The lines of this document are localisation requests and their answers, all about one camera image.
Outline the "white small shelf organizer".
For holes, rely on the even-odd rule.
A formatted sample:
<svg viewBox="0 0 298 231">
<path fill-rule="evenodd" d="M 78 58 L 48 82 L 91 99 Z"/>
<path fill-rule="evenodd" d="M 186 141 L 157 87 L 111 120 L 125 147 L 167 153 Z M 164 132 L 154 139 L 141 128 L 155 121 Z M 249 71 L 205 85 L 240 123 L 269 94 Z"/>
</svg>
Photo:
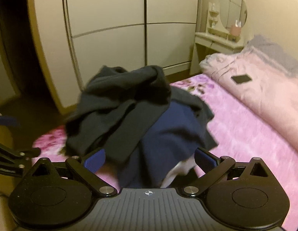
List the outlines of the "white small shelf organizer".
<svg viewBox="0 0 298 231">
<path fill-rule="evenodd" d="M 208 3 L 208 15 L 206 21 L 206 33 L 212 33 L 213 29 L 216 29 L 219 19 L 219 5 L 213 2 Z"/>
</svg>

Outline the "black smartphone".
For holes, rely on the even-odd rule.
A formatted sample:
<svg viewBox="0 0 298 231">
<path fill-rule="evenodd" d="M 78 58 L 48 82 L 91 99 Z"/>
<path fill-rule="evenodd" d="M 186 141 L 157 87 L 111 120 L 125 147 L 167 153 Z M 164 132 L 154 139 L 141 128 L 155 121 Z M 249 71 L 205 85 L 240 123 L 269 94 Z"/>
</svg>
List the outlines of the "black smartphone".
<svg viewBox="0 0 298 231">
<path fill-rule="evenodd" d="M 242 75 L 237 75 L 237 76 L 231 76 L 231 80 L 239 85 L 239 84 L 244 84 L 246 82 L 252 81 L 252 78 L 248 74 L 242 74 Z"/>
</svg>

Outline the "pink cup on dresser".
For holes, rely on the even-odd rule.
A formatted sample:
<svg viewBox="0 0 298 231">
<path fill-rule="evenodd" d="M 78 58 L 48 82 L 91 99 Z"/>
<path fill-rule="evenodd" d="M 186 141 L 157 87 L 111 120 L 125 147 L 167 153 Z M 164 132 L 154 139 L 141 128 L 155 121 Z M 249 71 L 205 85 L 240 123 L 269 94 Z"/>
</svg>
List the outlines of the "pink cup on dresser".
<svg viewBox="0 0 298 231">
<path fill-rule="evenodd" d="M 236 20 L 235 23 L 231 26 L 229 33 L 234 37 L 239 37 L 241 34 L 241 21 Z"/>
</svg>

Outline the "grey pillow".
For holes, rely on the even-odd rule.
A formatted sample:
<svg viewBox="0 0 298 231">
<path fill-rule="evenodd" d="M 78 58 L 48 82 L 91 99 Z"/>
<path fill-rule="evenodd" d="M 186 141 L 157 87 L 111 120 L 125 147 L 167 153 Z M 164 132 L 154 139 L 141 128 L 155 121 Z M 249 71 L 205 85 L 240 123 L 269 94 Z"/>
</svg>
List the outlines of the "grey pillow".
<svg viewBox="0 0 298 231">
<path fill-rule="evenodd" d="M 249 40 L 244 51 L 256 53 L 265 63 L 287 76 L 298 76 L 298 60 L 287 54 L 280 45 L 261 34 L 255 35 L 252 40 Z"/>
</svg>

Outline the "white sliding-door wardrobe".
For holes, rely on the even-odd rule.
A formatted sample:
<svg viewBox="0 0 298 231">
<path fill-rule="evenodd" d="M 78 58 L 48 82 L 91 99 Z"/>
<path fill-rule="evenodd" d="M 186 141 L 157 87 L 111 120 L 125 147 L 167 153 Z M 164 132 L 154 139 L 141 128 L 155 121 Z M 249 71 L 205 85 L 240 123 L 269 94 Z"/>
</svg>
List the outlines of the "white sliding-door wardrobe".
<svg viewBox="0 0 298 231">
<path fill-rule="evenodd" d="M 61 114 L 102 66 L 191 66 L 200 0 L 27 0 L 43 75 Z"/>
</svg>

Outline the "round vanity mirror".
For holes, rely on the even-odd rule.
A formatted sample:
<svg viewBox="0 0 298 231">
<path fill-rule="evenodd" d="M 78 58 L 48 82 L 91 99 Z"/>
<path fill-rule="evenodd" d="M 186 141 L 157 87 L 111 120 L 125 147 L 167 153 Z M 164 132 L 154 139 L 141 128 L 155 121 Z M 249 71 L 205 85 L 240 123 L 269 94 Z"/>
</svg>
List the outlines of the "round vanity mirror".
<svg viewBox="0 0 298 231">
<path fill-rule="evenodd" d="M 230 30 L 232 26 L 243 27 L 247 20 L 247 6 L 244 0 L 219 0 L 220 18 L 223 26 Z"/>
</svg>

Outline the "navy blue garment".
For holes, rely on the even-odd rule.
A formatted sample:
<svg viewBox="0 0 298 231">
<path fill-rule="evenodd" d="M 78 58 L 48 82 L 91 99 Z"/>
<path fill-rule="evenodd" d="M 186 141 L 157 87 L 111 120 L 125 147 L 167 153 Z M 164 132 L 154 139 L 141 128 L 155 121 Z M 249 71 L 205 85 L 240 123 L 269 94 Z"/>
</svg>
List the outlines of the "navy blue garment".
<svg viewBox="0 0 298 231">
<path fill-rule="evenodd" d="M 186 176 L 196 166 L 198 129 L 191 107 L 172 101 L 141 138 L 125 166 L 119 169 L 119 186 L 167 188 L 177 176 Z"/>
</svg>

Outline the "pink floral fleece bed blanket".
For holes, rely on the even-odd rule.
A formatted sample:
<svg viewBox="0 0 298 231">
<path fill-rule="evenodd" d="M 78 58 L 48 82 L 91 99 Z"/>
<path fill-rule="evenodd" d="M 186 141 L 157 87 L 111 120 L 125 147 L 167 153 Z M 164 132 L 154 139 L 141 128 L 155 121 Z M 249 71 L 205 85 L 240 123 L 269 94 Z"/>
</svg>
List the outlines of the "pink floral fleece bed blanket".
<svg viewBox="0 0 298 231">
<path fill-rule="evenodd" d="M 257 117 L 251 110 L 228 93 L 221 85 L 199 74 L 171 84 L 200 97 L 214 113 L 208 123 L 208 131 L 218 146 L 211 153 L 220 157 L 227 155 L 238 162 L 248 162 L 252 157 L 260 157 L 273 172 L 290 199 L 290 210 L 283 223 L 285 230 L 298 229 L 298 152 L 270 125 Z M 33 164 L 41 157 L 52 162 L 64 162 L 64 145 L 67 139 L 64 126 L 39 137 L 33 144 L 41 149 L 41 155 L 33 159 Z M 143 182 L 150 182 L 146 162 L 141 158 L 125 165 L 115 165 L 107 161 L 95 174 L 116 189 L 120 189 L 118 178 L 131 179 L 132 175 L 143 175 Z"/>
</svg>

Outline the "light pink quilted comforter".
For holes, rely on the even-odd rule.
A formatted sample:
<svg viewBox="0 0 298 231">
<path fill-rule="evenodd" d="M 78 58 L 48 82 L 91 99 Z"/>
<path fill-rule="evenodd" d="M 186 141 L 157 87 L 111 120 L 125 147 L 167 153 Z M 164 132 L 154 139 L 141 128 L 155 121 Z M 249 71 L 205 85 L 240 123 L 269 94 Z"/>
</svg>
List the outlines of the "light pink quilted comforter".
<svg viewBox="0 0 298 231">
<path fill-rule="evenodd" d="M 298 152 L 298 76 L 287 76 L 251 51 L 208 55 L 200 67 Z M 248 74 L 252 81 L 237 85 L 231 80 L 231 76 L 242 74 Z"/>
</svg>

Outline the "dark grey-black garment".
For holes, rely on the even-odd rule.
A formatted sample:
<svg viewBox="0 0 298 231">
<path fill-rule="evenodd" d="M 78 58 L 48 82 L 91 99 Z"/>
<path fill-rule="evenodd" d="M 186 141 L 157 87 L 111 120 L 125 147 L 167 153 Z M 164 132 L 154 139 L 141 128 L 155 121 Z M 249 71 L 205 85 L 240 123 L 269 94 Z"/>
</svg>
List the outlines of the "dark grey-black garment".
<svg viewBox="0 0 298 231">
<path fill-rule="evenodd" d="M 104 149 L 108 159 L 122 164 L 171 101 L 192 109 L 202 128 L 201 147 L 215 148 L 206 128 L 213 112 L 198 96 L 171 86 L 161 67 L 126 71 L 103 66 L 86 85 L 65 125 L 66 152 L 83 157 Z"/>
</svg>

